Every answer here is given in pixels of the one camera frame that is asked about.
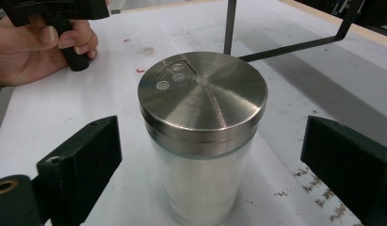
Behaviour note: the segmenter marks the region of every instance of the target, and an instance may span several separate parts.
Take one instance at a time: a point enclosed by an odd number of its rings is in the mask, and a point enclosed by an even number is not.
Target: white surface
[[[35,163],[84,125],[118,115],[123,161],[84,225],[178,225],[169,215],[140,116],[142,73],[136,69],[148,70],[184,52],[222,52],[226,6],[217,1],[92,22],[100,54],[87,70],[65,69],[14,90],[0,130],[0,178],[35,177]],[[336,30],[275,0],[241,0],[232,52],[243,56]],[[308,115],[336,119],[387,145],[387,49],[348,35],[338,43],[251,64],[264,76],[269,99],[234,211],[222,225],[359,223],[336,197],[326,199],[326,186],[299,156]],[[341,216],[338,210],[344,210]]]

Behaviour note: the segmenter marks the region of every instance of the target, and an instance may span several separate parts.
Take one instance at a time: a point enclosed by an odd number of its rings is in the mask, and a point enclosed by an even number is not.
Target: translucent container
[[[172,214],[184,225],[219,225],[265,111],[263,77],[232,56],[187,53],[152,66],[138,97]]]

